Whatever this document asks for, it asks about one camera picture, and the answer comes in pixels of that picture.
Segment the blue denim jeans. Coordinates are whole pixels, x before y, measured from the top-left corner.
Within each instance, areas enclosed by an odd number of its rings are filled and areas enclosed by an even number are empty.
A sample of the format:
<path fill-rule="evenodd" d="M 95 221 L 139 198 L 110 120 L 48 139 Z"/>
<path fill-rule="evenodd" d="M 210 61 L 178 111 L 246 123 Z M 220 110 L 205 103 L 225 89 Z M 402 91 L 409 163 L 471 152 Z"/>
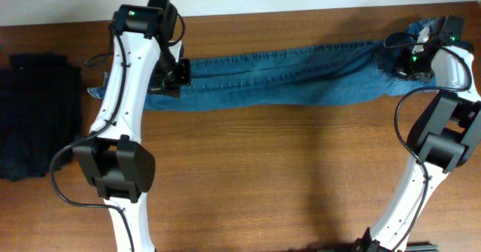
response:
<path fill-rule="evenodd" d="M 212 111 L 254 105 L 341 106 L 424 87 L 394 72 L 397 50 L 381 40 L 320 44 L 194 59 L 180 97 L 149 94 L 147 111 Z"/>

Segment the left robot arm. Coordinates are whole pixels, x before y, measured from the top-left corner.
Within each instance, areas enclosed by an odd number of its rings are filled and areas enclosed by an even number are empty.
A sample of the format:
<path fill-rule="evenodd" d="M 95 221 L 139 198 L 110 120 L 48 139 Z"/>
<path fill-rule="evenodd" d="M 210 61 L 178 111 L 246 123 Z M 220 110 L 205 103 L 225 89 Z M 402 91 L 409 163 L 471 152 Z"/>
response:
<path fill-rule="evenodd" d="M 101 109 L 89 136 L 73 149 L 110 213 L 118 251 L 155 249 L 147 194 L 156 161 L 141 145 L 141 121 L 147 95 L 178 96 L 191 83 L 190 61 L 182 57 L 182 41 L 173 38 L 180 18 L 170 0 L 121 5 L 113 14 L 113 63 Z"/>

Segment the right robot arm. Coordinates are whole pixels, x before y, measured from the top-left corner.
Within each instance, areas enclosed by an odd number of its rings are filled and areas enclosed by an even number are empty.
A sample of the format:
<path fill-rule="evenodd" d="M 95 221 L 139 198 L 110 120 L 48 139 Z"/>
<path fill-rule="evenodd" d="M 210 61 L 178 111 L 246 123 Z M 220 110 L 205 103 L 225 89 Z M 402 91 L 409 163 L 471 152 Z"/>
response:
<path fill-rule="evenodd" d="M 401 50 L 393 67 L 404 80 L 425 82 L 422 91 L 437 94 L 399 141 L 409 152 L 406 170 L 382 217 L 365 230 L 353 252 L 437 251 L 435 244 L 409 244 L 413 227 L 436 188 L 464 165 L 480 143 L 480 95 L 476 91 L 472 43 L 461 38 L 464 21 L 438 17 L 412 35 L 411 44 L 389 44 Z"/>

